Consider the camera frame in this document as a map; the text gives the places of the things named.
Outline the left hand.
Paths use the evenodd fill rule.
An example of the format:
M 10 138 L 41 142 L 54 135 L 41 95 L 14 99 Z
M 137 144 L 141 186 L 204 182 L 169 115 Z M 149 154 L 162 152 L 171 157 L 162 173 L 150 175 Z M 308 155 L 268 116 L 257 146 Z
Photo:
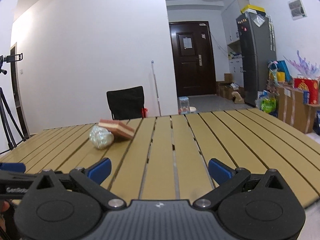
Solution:
M 5 231 L 5 219 L 3 217 L 4 213 L 10 208 L 10 204 L 7 201 L 1 201 L 1 218 L 0 218 L 0 225 L 1 228 Z

